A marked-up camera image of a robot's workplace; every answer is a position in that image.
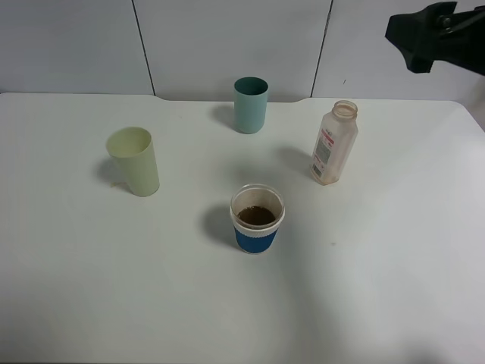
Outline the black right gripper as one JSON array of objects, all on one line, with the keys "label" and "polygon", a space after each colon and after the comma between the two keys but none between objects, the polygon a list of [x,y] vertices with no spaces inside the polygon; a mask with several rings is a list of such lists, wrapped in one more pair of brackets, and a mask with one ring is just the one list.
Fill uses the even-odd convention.
[{"label": "black right gripper", "polygon": [[385,37],[402,54],[414,74],[429,73],[445,61],[484,75],[484,7],[454,13],[456,2],[437,2],[389,18]]}]

